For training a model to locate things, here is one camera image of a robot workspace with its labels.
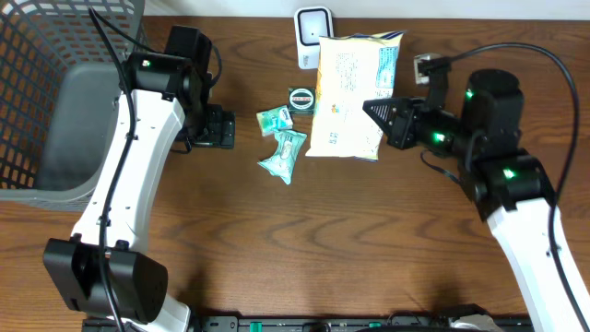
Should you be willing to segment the cream snack bag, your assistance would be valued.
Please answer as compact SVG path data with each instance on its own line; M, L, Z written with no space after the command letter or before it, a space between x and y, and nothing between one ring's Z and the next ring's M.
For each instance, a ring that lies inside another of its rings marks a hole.
M383 130L363 109L388 99L405 32L322 37L308 157L378 160Z

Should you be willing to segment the teal white tissue packet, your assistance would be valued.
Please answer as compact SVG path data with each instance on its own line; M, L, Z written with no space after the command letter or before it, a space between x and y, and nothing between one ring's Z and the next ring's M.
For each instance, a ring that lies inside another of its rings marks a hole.
M257 164L290 185L295 162L306 138L306 134L293 130L276 131L274 139L277 141L277 150L271 157L258 161Z

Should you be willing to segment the green Zam-Buk ointment box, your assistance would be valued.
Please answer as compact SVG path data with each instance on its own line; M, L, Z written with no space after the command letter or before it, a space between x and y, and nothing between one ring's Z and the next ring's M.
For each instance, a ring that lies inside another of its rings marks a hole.
M291 114L314 115L315 104L315 88L289 88L288 110Z

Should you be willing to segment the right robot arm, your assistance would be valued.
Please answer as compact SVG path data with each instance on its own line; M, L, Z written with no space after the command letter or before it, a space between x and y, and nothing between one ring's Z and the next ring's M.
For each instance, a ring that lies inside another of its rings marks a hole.
M507 257L536 331L586 331L589 292L564 236L558 191L541 162L520 146L524 95L513 74L482 69L466 84L461 115L426 98L365 101L388 145L423 146L457 161L453 180L475 205Z

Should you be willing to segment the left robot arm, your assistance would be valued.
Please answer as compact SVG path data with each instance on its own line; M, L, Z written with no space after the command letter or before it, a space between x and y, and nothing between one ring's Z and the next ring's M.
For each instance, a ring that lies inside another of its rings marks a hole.
M163 52L134 52L117 66L117 124L97 186L66 240L42 262L65 305L116 331L188 331L190 307L168 292L167 268L148 257L150 213L176 142L234 146L236 117L209 100L218 55L200 30L171 29Z

